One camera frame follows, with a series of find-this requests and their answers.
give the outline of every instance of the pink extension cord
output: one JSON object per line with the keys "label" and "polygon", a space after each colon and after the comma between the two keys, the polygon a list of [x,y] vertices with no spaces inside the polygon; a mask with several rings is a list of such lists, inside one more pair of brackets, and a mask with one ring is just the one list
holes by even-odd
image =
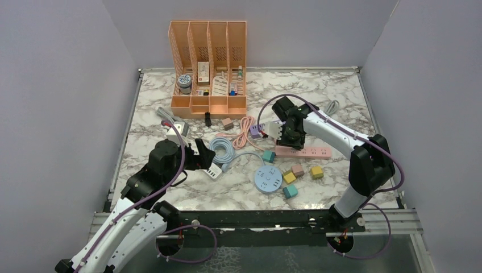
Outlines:
{"label": "pink extension cord", "polygon": [[225,137],[225,138],[235,138],[232,141],[232,146],[234,147],[235,150],[239,150],[243,148],[246,145],[246,141],[249,142],[253,147],[260,149],[262,151],[265,151],[265,149],[255,145],[254,143],[251,142],[251,140],[248,139],[248,132],[250,131],[250,127],[254,125],[256,119],[250,115],[244,117],[241,119],[239,122],[239,125],[241,127],[241,133],[236,134],[236,135],[228,135],[224,133],[218,133],[216,134],[216,137]]}

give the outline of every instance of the blue round power strip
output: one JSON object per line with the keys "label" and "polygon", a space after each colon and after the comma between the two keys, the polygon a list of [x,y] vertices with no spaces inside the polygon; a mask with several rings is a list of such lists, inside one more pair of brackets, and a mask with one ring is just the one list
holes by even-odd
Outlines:
{"label": "blue round power strip", "polygon": [[281,179],[281,171],[278,168],[266,165],[256,170],[255,185],[260,192],[268,195],[281,187]]}

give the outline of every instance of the pink power strip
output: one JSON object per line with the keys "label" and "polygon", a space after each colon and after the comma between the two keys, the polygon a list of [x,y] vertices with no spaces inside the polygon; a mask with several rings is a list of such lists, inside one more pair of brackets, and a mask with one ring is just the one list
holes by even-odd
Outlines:
{"label": "pink power strip", "polygon": [[305,147],[302,150],[295,150],[291,147],[276,145],[275,154],[280,158],[329,159],[331,158],[331,148],[330,147]]}

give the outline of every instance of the purple cube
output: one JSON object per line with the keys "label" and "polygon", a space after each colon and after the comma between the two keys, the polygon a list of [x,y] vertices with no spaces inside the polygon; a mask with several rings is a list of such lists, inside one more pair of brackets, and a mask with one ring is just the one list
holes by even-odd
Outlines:
{"label": "purple cube", "polygon": [[261,137],[261,133],[258,132],[257,130],[257,125],[253,125],[250,127],[250,132],[251,132],[251,137],[252,138],[260,138]]}

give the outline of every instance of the black cable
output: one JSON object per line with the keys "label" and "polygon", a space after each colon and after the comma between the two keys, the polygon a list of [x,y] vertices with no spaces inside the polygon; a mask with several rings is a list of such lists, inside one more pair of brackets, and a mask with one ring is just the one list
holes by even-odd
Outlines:
{"label": "black cable", "polygon": [[172,184],[171,187],[176,187],[178,186],[179,184],[181,184],[182,182],[186,181],[186,179],[188,178],[188,173],[184,170],[182,170],[182,172],[184,173],[184,175],[186,176],[185,178],[181,179],[181,181],[175,183],[175,184]]}

